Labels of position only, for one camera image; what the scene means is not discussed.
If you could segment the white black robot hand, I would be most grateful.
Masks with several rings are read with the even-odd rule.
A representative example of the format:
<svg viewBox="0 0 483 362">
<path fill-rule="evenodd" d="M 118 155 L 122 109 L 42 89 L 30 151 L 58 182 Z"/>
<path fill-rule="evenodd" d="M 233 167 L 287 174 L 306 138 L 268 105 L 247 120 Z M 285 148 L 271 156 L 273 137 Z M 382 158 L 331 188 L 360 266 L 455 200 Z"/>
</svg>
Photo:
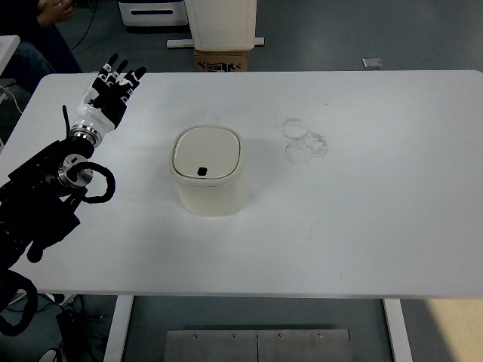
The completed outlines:
<svg viewBox="0 0 483 362">
<path fill-rule="evenodd" d="M 146 67 L 142 66 L 130 70 L 118 80 L 128 61 L 121 61 L 112 71 L 117 59 L 118 54 L 113 54 L 100 69 L 99 78 L 86 87 L 77 106 L 78 118 L 69 130 L 71 137 L 86 139 L 94 147 L 98 147 L 105 135 L 119 126 L 127 101 L 146 74 Z"/>
</svg>

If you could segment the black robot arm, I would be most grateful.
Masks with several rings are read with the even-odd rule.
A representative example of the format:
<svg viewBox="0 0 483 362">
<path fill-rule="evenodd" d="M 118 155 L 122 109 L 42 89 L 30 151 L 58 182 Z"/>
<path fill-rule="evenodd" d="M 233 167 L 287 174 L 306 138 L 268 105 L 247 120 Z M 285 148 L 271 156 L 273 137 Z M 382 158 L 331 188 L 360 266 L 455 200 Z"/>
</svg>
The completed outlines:
<svg viewBox="0 0 483 362">
<path fill-rule="evenodd" d="M 113 173 L 90 158 L 105 135 L 119 126 L 146 74 L 144 66 L 126 72 L 127 64 L 113 54 L 82 96 L 78 118 L 65 123 L 65 138 L 21 164 L 1 187 L 1 308 L 6 309 L 18 291 L 27 297 L 17 324 L 1 319 L 3 335 L 21 334 L 38 306 L 35 285 L 12 266 L 22 255 L 39 262 L 45 249 L 80 224 L 75 215 L 80 203 L 106 203 L 115 193 Z"/>
</svg>

